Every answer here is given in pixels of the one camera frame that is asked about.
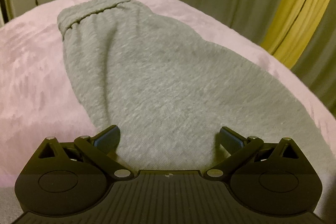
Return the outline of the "grey sweatpants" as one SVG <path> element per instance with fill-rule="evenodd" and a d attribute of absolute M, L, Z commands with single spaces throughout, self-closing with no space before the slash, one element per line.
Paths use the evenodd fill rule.
<path fill-rule="evenodd" d="M 318 174 L 335 157 L 302 104 L 256 64 L 136 0 L 91 0 L 58 16 L 78 101 L 132 170 L 198 169 L 228 158 L 226 126 L 267 142 L 291 137 Z"/>

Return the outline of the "pink bed blanket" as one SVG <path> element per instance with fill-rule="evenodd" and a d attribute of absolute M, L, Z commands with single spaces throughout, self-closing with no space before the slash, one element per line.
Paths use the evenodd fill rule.
<path fill-rule="evenodd" d="M 77 101 L 63 65 L 57 17 L 63 9 L 90 0 L 56 0 L 1 28 L 1 223 L 22 213 L 14 183 L 46 136 L 71 141 L 95 131 Z M 335 118 L 293 74 L 261 47 L 207 14 L 179 0 L 138 0 L 157 14 L 188 24 L 205 40 L 229 48 L 276 77 L 303 104 L 331 149 Z"/>

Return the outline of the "yellow curtain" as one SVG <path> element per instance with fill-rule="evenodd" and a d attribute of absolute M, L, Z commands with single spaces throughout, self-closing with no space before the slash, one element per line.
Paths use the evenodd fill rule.
<path fill-rule="evenodd" d="M 329 2 L 281 0 L 261 47 L 291 69 L 310 42 Z"/>

